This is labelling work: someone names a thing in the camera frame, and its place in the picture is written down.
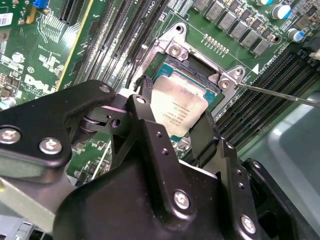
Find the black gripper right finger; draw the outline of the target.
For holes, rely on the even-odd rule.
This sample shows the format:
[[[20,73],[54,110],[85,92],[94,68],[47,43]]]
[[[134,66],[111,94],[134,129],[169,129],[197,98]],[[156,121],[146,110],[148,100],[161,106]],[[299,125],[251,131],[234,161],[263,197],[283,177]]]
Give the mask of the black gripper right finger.
[[[218,178],[220,228],[228,240],[308,240],[310,225],[266,168],[241,161],[205,111],[189,131],[195,162]]]

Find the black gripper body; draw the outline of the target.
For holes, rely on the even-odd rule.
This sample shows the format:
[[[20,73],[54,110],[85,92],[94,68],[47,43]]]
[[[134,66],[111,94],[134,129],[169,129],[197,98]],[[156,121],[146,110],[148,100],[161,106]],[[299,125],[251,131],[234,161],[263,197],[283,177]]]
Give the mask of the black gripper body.
[[[186,226],[156,214],[142,163],[135,159],[72,191],[61,203],[53,224],[56,240],[261,240],[251,214],[229,222],[220,202],[218,178],[181,163],[196,204]]]

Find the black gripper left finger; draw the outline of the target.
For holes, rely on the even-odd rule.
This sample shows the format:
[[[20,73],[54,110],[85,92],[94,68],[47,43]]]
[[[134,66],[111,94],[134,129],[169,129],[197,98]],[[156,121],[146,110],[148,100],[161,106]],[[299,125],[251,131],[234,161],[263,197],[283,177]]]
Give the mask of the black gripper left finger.
[[[27,181],[51,183],[71,159],[78,137],[108,132],[113,137],[111,171],[140,161],[155,213],[166,219],[193,219],[190,188],[165,127],[153,115],[152,91],[147,77],[142,78],[139,93],[129,97],[89,80],[4,110],[1,129],[12,128],[20,138],[5,138],[0,153],[40,168]]]

